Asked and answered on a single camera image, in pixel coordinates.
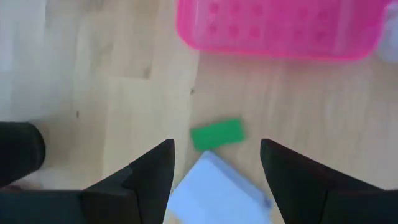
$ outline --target wooden floor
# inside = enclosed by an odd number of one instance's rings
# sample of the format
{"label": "wooden floor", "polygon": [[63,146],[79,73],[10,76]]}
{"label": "wooden floor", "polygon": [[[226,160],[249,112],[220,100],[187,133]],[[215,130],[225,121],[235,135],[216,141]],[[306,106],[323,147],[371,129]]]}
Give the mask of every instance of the wooden floor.
{"label": "wooden floor", "polygon": [[176,186],[199,157],[189,129],[240,117],[247,141],[216,152],[270,195],[262,138],[398,187],[397,65],[199,54],[174,24],[173,1],[0,0],[0,119],[47,144],[21,184],[82,189],[174,138]]}

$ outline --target black object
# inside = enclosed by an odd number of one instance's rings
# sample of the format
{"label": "black object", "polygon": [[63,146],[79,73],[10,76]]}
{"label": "black object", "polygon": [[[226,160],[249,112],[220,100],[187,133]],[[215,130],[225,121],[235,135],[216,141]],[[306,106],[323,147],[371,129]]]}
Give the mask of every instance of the black object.
{"label": "black object", "polygon": [[261,161],[287,224],[398,223],[398,191],[342,174],[269,139]]}
{"label": "black object", "polygon": [[174,159],[169,139],[83,191],[0,192],[0,223],[161,224]]}
{"label": "black object", "polygon": [[0,122],[0,188],[38,170],[45,146],[30,123]]}

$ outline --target pink plastic basket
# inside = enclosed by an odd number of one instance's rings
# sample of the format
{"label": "pink plastic basket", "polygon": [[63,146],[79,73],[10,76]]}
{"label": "pink plastic basket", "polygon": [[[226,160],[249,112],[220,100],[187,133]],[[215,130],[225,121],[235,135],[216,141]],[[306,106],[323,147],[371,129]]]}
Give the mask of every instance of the pink plastic basket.
{"label": "pink plastic basket", "polygon": [[180,0],[177,29],[195,49],[359,59],[375,48],[391,0]]}

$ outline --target green block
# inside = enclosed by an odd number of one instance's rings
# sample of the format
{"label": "green block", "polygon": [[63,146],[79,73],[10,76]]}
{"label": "green block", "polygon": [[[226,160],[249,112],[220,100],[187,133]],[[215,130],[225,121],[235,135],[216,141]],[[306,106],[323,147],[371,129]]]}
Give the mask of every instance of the green block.
{"label": "green block", "polygon": [[240,119],[230,119],[191,130],[193,145],[196,150],[215,149],[226,144],[244,140],[244,131]]}

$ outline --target pink container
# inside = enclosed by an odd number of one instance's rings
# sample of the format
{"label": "pink container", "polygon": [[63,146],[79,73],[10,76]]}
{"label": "pink container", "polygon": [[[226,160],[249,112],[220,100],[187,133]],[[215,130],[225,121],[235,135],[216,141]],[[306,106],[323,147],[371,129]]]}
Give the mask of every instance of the pink container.
{"label": "pink container", "polygon": [[199,50],[352,60],[381,36],[391,0],[180,0],[177,29]]}

